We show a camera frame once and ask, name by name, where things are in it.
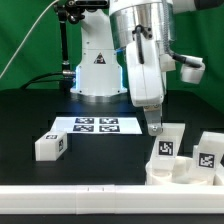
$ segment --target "black cable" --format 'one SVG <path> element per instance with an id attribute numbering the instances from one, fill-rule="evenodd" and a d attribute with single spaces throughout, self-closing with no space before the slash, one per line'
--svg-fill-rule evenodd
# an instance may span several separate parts
<path id="1" fill-rule="evenodd" d="M 140 64 L 144 64 L 144 56 L 143 56 L 143 50 L 142 50 L 142 39 L 141 39 L 141 33 L 142 33 L 142 27 L 137 26 L 136 27 L 136 42 L 137 42 L 137 48 L 138 48 L 138 60 Z"/>
<path id="2" fill-rule="evenodd" d="M 62 72 L 47 73 L 47 74 L 44 74 L 44 75 L 37 76 L 37 77 L 31 79 L 29 82 L 23 84 L 20 87 L 20 89 L 26 89 L 30 84 L 34 83 L 35 81 L 37 81 L 39 79 L 47 78 L 47 77 L 50 77 L 50 76 L 56 76 L 56 75 L 62 75 Z"/>
<path id="3" fill-rule="evenodd" d="M 22 89 L 26 89 L 29 85 L 34 84 L 34 83 L 43 83 L 43 82 L 60 82 L 62 79 L 52 79 L 52 80 L 41 80 L 41 81 L 32 81 L 29 82 L 29 84 L 27 83 L 25 88 Z"/>
<path id="4" fill-rule="evenodd" d="M 162 0 L 163 13 L 164 13 L 164 28 L 163 28 L 163 46 L 165 53 L 170 55 L 175 61 L 182 64 L 186 64 L 192 68 L 200 68 L 202 65 L 197 60 L 191 59 L 190 57 L 185 57 L 183 55 L 177 54 L 170 49 L 169 43 L 169 7 L 167 0 Z"/>

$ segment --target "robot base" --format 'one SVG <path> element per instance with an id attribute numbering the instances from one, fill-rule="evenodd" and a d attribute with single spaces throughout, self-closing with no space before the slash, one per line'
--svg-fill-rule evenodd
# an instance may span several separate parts
<path id="1" fill-rule="evenodd" d="M 88 103 L 111 103 L 127 100 L 128 94 L 127 92 L 123 92 L 112 96 L 92 96 L 92 95 L 83 95 L 80 93 L 74 93 L 71 91 L 71 97 L 72 99 Z"/>

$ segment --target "white block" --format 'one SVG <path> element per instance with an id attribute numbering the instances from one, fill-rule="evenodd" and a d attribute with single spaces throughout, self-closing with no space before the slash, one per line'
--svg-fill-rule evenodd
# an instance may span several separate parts
<path id="1" fill-rule="evenodd" d="M 75 214 L 76 186 L 0 186 L 0 214 Z"/>
<path id="2" fill-rule="evenodd" d="M 117 186 L 115 213 L 224 213 L 223 186 Z"/>
<path id="3" fill-rule="evenodd" d="M 67 149 L 67 133 L 50 131 L 35 142 L 36 161 L 56 161 Z"/>
<path id="4" fill-rule="evenodd" d="M 148 169 L 173 170 L 184 130 L 185 124 L 163 123 L 163 132 L 156 136 Z"/>
<path id="5" fill-rule="evenodd" d="M 115 186 L 77 186 L 77 214 L 109 214 L 115 212 Z"/>
<path id="6" fill-rule="evenodd" d="M 192 163 L 192 158 L 177 156 L 172 172 L 163 172 L 150 169 L 150 161 L 146 165 L 147 185 L 207 185 L 204 179 L 189 179 L 188 171 Z"/>
<path id="7" fill-rule="evenodd" d="M 213 184 L 217 168 L 224 155 L 224 134 L 203 132 L 198 146 L 194 147 L 189 178 Z"/>
<path id="8" fill-rule="evenodd" d="M 188 65 L 183 64 L 181 67 L 181 80 L 183 82 L 193 83 L 193 84 L 199 84 L 203 74 L 205 72 L 205 64 L 202 62 L 202 58 L 192 57 L 192 56 L 186 56 L 189 59 L 198 61 L 199 64 L 201 64 L 200 68 L 192 68 Z"/>

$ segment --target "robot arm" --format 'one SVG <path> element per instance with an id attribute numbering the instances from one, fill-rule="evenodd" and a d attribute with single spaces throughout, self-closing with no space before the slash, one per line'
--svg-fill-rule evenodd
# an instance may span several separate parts
<path id="1" fill-rule="evenodd" d="M 201 58 L 173 52 L 173 14 L 220 6 L 224 0 L 60 0 L 68 19 L 76 24 L 85 10 L 109 8 L 115 50 L 126 51 L 128 78 L 133 105 L 143 107 L 149 134 L 162 132 L 162 102 L 166 93 L 165 76 L 183 64 L 182 80 L 199 83 L 205 66 Z"/>

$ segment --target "black and white marker pattern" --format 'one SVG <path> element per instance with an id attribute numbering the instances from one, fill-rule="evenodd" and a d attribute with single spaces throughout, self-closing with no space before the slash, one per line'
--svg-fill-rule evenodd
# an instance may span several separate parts
<path id="1" fill-rule="evenodd" d="M 57 135 L 47 135 L 46 139 L 57 139 L 58 136 Z"/>
<path id="2" fill-rule="evenodd" d="M 119 133 L 120 127 L 118 125 L 100 125 L 100 132 Z"/>
<path id="3" fill-rule="evenodd" d="M 93 125 L 74 125 L 73 128 L 74 132 L 94 132 L 94 126 Z"/>
<path id="4" fill-rule="evenodd" d="M 215 155 L 199 153 L 199 167 L 215 168 Z"/>
<path id="5" fill-rule="evenodd" d="M 100 118 L 100 124 L 119 124 L 118 118 Z"/>
<path id="6" fill-rule="evenodd" d="M 174 155 L 174 144 L 170 141 L 159 141 L 159 151 L 160 156 L 173 156 Z"/>
<path id="7" fill-rule="evenodd" d="M 94 118 L 80 117 L 75 119 L 76 124 L 94 124 Z"/>

